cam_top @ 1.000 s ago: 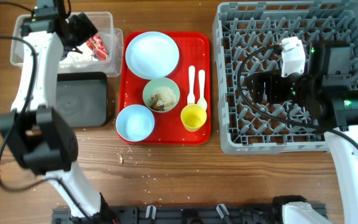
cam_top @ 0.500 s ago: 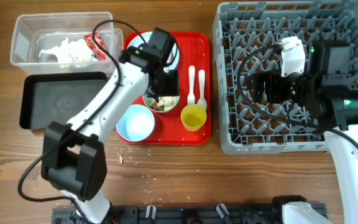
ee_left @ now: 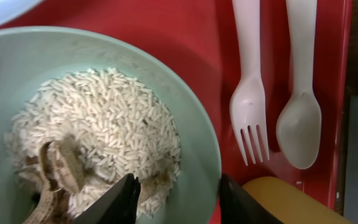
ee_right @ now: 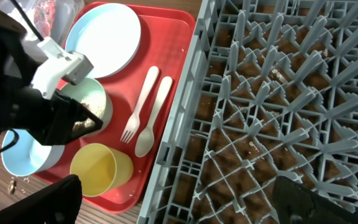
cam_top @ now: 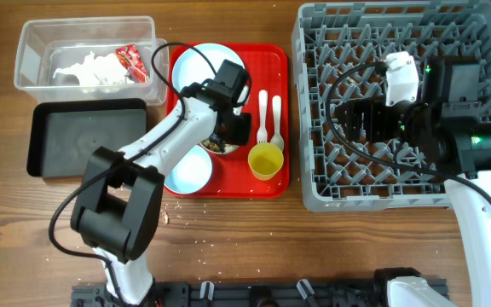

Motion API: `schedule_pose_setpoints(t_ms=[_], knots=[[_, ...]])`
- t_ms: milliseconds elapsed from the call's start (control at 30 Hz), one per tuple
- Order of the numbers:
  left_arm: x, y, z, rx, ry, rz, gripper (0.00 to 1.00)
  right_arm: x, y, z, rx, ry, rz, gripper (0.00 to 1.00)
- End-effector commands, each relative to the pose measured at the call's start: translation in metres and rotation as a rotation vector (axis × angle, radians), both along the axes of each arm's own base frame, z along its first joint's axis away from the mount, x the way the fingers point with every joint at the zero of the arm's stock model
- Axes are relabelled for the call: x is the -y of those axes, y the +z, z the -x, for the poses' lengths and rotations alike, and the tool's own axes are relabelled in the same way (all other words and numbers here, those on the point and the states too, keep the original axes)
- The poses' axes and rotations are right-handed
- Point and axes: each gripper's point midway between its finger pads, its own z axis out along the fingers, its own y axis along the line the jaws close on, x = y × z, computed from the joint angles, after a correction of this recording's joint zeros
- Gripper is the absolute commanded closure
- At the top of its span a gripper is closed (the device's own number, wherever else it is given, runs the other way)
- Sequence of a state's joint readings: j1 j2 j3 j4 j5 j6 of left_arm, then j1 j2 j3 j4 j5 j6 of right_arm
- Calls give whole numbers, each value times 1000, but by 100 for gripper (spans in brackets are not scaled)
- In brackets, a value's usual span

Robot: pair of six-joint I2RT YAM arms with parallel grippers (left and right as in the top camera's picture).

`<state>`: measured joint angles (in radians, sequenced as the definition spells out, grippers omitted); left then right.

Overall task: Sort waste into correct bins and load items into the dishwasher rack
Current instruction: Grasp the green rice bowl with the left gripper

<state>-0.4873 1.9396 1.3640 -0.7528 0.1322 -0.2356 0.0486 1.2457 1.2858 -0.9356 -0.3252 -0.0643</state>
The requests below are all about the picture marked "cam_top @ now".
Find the white plastic fork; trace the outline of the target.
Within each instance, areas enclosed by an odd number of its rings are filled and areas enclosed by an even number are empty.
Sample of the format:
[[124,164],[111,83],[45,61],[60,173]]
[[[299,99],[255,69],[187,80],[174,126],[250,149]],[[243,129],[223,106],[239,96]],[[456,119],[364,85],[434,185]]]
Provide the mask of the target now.
[[268,109],[268,92],[260,90],[258,93],[259,128],[257,130],[257,142],[268,141],[268,131],[266,129],[266,113]]

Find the yellow plastic cup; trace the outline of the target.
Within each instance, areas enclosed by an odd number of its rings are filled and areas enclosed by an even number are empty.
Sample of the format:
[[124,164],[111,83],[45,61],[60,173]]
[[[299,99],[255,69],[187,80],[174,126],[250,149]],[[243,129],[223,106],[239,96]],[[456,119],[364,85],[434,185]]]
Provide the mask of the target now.
[[247,162],[256,179],[268,181],[282,168],[284,155],[273,143],[261,142],[251,148]]

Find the white plastic spoon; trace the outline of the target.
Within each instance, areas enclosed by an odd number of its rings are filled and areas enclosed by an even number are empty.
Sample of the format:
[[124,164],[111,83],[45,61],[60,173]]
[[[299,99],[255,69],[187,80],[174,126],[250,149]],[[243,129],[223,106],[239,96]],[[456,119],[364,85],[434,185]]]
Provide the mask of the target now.
[[285,141],[280,133],[281,110],[282,110],[282,99],[280,96],[274,96],[272,98],[274,134],[270,142],[274,144],[280,151],[283,151],[285,148]]

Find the light blue bowl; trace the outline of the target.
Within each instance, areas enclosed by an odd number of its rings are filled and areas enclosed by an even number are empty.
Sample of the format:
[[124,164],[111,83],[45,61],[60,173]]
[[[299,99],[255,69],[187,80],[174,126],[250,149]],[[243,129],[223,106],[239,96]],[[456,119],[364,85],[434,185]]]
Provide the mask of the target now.
[[210,155],[196,145],[171,170],[165,187],[176,194],[199,192],[209,182],[212,170]]

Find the light blue plate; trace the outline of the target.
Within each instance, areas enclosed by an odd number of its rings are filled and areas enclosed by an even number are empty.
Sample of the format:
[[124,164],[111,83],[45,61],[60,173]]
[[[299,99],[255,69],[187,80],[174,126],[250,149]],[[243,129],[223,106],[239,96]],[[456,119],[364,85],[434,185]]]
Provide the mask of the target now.
[[[232,61],[245,68],[244,62],[237,53],[218,43],[201,43],[195,46],[217,71],[224,60]],[[176,60],[172,68],[172,84],[181,92],[192,83],[202,83],[207,78],[213,79],[215,73],[211,70],[207,61],[192,49],[186,49]]]

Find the red snack wrapper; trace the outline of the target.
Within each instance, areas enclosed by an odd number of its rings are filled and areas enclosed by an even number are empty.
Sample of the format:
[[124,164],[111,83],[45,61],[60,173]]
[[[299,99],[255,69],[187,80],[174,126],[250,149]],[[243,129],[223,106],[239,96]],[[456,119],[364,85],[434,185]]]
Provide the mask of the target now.
[[146,83],[149,80],[147,69],[144,66],[139,50],[134,44],[115,49],[115,55],[120,64],[137,82]]

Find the white napkin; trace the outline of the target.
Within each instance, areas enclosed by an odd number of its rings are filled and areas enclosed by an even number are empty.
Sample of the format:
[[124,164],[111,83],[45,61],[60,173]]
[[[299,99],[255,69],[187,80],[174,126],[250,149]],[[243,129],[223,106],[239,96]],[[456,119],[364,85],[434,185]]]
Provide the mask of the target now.
[[57,68],[53,78],[73,77],[80,86],[133,84],[127,69],[115,53],[96,56],[93,52],[84,57],[82,63],[66,68]]

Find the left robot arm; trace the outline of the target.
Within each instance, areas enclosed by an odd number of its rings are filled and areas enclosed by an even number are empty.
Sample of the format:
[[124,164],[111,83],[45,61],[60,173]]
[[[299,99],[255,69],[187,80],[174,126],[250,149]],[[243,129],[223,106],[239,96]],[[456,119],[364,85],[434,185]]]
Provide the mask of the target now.
[[118,151],[101,147],[90,156],[83,181],[69,200],[70,224],[102,261],[106,289],[118,306],[155,302],[154,278],[145,252],[158,227],[165,178],[198,143],[215,137],[245,145],[251,115],[247,85],[207,79],[186,86],[159,124]]

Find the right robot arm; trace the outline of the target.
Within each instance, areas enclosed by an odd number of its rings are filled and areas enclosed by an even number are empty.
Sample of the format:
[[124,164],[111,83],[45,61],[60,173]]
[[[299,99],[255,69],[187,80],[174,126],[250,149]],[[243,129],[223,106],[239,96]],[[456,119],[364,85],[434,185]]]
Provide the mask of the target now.
[[443,181],[459,223],[472,302],[491,306],[491,122],[480,114],[480,63],[472,57],[434,56],[418,69],[398,52],[373,63],[385,93],[325,105],[326,122],[349,150],[360,138],[397,138],[420,148],[425,175]]

